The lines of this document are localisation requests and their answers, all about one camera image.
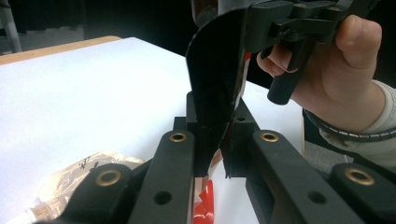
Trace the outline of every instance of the red object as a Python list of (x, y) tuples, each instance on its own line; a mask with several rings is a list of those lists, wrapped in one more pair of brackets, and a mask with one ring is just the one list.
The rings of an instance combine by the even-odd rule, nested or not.
[(202, 202), (194, 208), (193, 224), (213, 224), (215, 204), (213, 198), (213, 183), (209, 179), (205, 190), (199, 195)]

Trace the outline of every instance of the human hand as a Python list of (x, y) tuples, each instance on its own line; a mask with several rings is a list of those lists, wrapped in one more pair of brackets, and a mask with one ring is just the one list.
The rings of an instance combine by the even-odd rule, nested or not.
[[(335, 37), (335, 45), (316, 45), (291, 99), (331, 125), (354, 133), (373, 124), (385, 105), (385, 96), (372, 81), (381, 44), (379, 24), (349, 16)], [(274, 46), (261, 69), (280, 76), (291, 52)]]

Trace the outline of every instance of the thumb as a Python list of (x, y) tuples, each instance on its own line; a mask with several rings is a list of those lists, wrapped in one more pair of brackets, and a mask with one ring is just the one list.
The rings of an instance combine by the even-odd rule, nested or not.
[(346, 63), (356, 69), (375, 66), (381, 45), (381, 26), (357, 16), (349, 16), (342, 23), (335, 42), (343, 51)]

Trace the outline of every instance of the tabletop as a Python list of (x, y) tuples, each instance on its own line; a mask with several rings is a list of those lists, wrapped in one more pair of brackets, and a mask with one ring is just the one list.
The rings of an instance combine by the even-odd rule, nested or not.
[[(32, 206), (51, 174), (98, 151), (149, 160), (174, 117), (185, 116), (185, 58), (114, 38), (23, 52), (22, 61), (0, 57), (7, 62), (0, 66), (1, 223)], [(282, 133), (301, 152), (302, 109), (293, 101), (273, 105), (266, 93), (248, 82), (247, 107), (260, 128)], [(245, 180), (224, 176), (219, 165), (212, 176), (215, 223), (258, 223)]]

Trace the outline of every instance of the table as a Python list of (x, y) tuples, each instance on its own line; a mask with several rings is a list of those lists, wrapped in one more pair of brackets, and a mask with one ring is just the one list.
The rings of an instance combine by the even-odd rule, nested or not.
[[(136, 38), (112, 38), (38, 50), (33, 57), (46, 56), (29, 60), (30, 53), (15, 54), (0, 66), (0, 223), (31, 206), (48, 176), (98, 151), (149, 160), (174, 117), (185, 116), (185, 58)], [(301, 152), (302, 109), (293, 101), (273, 105), (266, 93), (247, 83), (250, 112)], [(224, 176), (219, 165), (215, 223), (258, 223), (245, 179)]]

